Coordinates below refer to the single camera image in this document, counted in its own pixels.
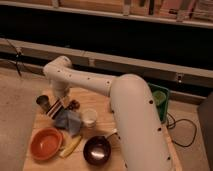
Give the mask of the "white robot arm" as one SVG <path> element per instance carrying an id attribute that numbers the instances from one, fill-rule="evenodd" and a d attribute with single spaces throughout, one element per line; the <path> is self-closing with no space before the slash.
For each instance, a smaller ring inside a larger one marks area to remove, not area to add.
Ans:
<path id="1" fill-rule="evenodd" d="M 66 56 L 46 64 L 43 73 L 58 98 L 74 86 L 110 99 L 127 171 L 175 171 L 152 92 L 143 78 L 74 70 Z"/>

